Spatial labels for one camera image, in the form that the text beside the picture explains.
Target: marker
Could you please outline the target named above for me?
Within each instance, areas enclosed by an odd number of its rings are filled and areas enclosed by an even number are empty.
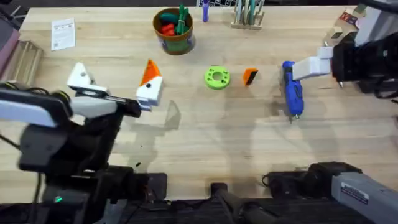
[[[209,0],[203,0],[203,22],[209,21]]]

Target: orange block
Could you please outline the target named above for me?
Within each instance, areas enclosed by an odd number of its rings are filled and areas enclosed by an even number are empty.
[[[144,76],[142,77],[140,86],[145,85],[146,83],[148,83],[149,81],[151,81],[152,79],[154,79],[155,77],[158,77],[158,76],[160,76],[160,77],[162,76],[160,74],[159,69],[157,68],[155,62],[153,62],[151,59],[149,59],[147,67],[145,68],[145,73],[144,73]]]
[[[250,85],[259,70],[256,68],[248,68],[243,74],[243,85]]]

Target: red object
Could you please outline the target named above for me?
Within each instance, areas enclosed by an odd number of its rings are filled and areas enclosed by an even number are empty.
[[[175,35],[174,30],[168,30],[167,32],[163,33],[164,35]]]
[[[160,28],[160,31],[163,35],[175,35],[174,33],[174,24],[168,24],[166,26],[162,26],[162,28]]]

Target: sticker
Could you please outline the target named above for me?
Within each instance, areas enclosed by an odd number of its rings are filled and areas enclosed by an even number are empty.
[[[355,22],[358,20],[357,17],[348,14],[347,12],[344,12],[341,16],[340,19],[342,21],[346,21],[347,23],[351,24],[351,25],[355,25]]]
[[[349,195],[353,198],[355,198],[356,200],[364,203],[365,205],[367,205],[369,203],[369,195],[365,192],[363,192],[362,190],[358,190],[355,187],[346,184],[344,182],[341,183],[341,192],[343,192],[346,195]]]
[[[76,46],[74,18],[51,23],[51,50],[61,50]]]

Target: white paper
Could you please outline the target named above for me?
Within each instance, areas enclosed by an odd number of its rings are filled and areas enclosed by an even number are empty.
[[[51,23],[51,50],[76,46],[74,18]]]

